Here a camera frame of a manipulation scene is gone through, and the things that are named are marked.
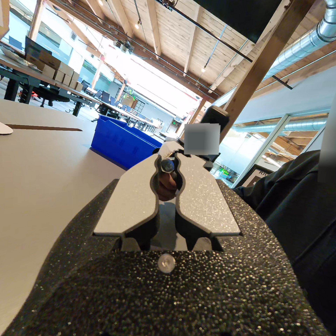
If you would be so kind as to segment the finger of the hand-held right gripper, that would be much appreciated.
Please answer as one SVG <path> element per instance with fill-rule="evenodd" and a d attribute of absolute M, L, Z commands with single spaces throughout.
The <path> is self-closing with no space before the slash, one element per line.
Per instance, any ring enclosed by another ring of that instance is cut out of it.
<path fill-rule="evenodd" d="M 160 155 L 162 158 L 169 158 L 171 157 L 176 151 L 178 150 L 184 150 L 184 147 L 181 146 L 176 141 L 165 141 L 161 145 L 160 149 L 158 150 L 158 155 Z"/>

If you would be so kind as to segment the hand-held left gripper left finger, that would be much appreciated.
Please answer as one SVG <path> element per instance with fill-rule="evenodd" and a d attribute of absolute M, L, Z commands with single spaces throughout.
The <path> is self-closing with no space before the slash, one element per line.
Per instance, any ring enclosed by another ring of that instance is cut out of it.
<path fill-rule="evenodd" d="M 156 184 L 160 168 L 161 156 L 153 154 L 121 176 L 94 229 L 95 236 L 150 242 L 159 224 Z"/>

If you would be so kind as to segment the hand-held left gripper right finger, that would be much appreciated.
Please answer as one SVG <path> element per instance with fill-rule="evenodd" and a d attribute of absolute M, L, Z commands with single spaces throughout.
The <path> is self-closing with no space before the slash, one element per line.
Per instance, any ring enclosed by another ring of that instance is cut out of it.
<path fill-rule="evenodd" d="M 238 236 L 240 228 L 207 164 L 195 155 L 176 153 L 177 177 L 182 185 L 176 196 L 175 227 L 187 243 L 199 238 Z"/>

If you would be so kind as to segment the metal bolt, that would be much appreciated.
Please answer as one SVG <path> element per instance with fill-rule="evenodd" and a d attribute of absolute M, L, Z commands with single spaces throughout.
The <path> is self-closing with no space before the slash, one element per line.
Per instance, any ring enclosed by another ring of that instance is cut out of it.
<path fill-rule="evenodd" d="M 170 175 L 177 175 L 175 158 L 167 157 L 161 161 L 161 171 Z"/>

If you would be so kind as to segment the person's right forearm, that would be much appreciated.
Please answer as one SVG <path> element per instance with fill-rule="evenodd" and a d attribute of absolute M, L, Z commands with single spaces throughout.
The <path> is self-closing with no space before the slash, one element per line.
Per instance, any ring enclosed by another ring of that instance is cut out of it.
<path fill-rule="evenodd" d="M 296 271 L 335 272 L 336 188 L 318 182 L 320 150 L 233 191 L 268 225 Z"/>

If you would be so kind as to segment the person's right hand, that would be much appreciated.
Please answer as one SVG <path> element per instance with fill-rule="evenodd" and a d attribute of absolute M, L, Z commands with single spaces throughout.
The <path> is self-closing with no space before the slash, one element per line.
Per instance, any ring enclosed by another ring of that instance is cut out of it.
<path fill-rule="evenodd" d="M 171 201 L 176 197 L 177 191 L 177 177 L 174 174 L 160 172 L 159 187 L 157 188 L 159 200 L 162 202 Z"/>

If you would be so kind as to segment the large blue plastic bin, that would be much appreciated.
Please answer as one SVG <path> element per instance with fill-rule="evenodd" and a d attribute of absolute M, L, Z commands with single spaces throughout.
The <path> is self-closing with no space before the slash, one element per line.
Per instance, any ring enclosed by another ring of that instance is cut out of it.
<path fill-rule="evenodd" d="M 91 148 L 129 169 L 147 159 L 162 143 L 126 122 L 100 115 Z"/>

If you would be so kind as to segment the framed black white poster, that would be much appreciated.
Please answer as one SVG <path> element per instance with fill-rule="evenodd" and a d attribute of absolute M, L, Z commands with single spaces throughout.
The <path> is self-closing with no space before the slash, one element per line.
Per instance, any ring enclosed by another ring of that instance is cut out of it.
<path fill-rule="evenodd" d="M 254 186 L 258 180 L 262 179 L 263 177 L 266 177 L 267 175 L 273 172 L 274 172 L 273 170 L 254 164 L 244 176 L 245 181 L 242 182 L 241 186 L 243 187 Z"/>

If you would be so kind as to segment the cardboard box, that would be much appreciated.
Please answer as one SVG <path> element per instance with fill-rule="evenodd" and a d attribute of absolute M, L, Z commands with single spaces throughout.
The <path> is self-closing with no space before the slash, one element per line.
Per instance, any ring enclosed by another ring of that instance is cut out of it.
<path fill-rule="evenodd" d="M 60 70 L 62 73 L 70 76 L 72 78 L 74 70 L 65 64 L 64 62 L 60 61 L 56 57 L 54 57 L 52 54 L 48 53 L 47 51 L 41 51 L 39 56 L 40 61 L 42 61 L 44 64 L 52 67 L 55 70 Z"/>

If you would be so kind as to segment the dark computer screen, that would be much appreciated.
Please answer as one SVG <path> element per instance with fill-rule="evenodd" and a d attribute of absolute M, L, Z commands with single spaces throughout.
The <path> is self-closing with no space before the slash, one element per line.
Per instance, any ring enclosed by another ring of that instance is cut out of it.
<path fill-rule="evenodd" d="M 45 49 L 41 45 L 37 44 L 35 41 L 30 39 L 28 36 L 25 37 L 25 49 L 24 58 L 27 60 L 28 57 L 33 57 L 39 59 L 41 55 L 47 53 L 52 55 L 52 52 Z"/>

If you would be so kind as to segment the wooden support post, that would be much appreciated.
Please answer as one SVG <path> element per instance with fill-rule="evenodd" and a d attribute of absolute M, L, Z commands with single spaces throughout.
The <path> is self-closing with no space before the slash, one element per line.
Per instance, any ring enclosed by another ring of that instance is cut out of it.
<path fill-rule="evenodd" d="M 227 135 L 314 2 L 314 0 L 294 0 L 290 2 L 288 9 L 283 12 L 271 35 L 264 43 L 255 60 L 251 63 L 250 69 L 246 72 L 233 95 L 224 106 L 224 110 L 229 114 L 229 122 L 220 133 L 219 143 Z"/>

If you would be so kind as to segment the silver spiral air duct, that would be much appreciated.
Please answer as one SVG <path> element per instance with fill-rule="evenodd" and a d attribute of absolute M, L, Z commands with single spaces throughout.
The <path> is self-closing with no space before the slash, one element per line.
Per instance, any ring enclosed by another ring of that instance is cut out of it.
<path fill-rule="evenodd" d="M 282 51 L 263 80 L 336 40 L 336 1 L 326 0 L 325 3 L 326 10 L 321 21 Z"/>

